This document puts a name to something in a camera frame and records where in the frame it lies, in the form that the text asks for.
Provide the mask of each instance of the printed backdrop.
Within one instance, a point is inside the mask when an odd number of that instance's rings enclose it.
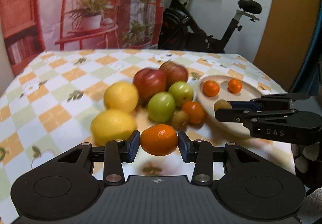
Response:
[[[163,0],[0,3],[2,32],[15,75],[44,50],[155,47],[162,13]]]

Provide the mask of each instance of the kiwi fruit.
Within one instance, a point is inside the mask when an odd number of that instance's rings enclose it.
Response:
[[[214,111],[216,112],[218,109],[231,109],[232,106],[229,102],[225,100],[218,100],[214,105]]]
[[[177,111],[172,117],[172,127],[177,131],[184,131],[188,125],[188,113],[180,110]]]

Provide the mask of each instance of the red apple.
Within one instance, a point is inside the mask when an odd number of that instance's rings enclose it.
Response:
[[[156,69],[139,70],[133,78],[140,98],[143,102],[148,102],[152,96],[158,92],[165,91],[166,77],[163,71]]]
[[[188,81],[188,71],[186,67],[172,61],[163,63],[159,70],[163,71],[166,76],[167,89],[169,89],[170,86],[177,81]]]

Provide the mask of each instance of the wooden door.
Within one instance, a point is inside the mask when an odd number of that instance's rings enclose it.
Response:
[[[311,43],[321,0],[272,0],[254,64],[288,91]]]

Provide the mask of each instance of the apple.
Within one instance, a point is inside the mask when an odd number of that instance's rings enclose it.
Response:
[[[166,76],[166,88],[169,89],[170,86],[177,81],[188,81],[188,71],[185,67],[174,63],[172,61],[167,61],[163,63],[159,70],[162,70]]]
[[[175,112],[175,101],[168,92],[155,94],[148,103],[149,119],[156,123],[166,123]]]
[[[174,97],[177,107],[182,107],[185,102],[194,99],[194,90],[185,81],[173,83],[168,92]]]
[[[139,97],[147,103],[154,94],[165,91],[166,77],[163,71],[146,68],[134,75],[133,84],[139,92]]]

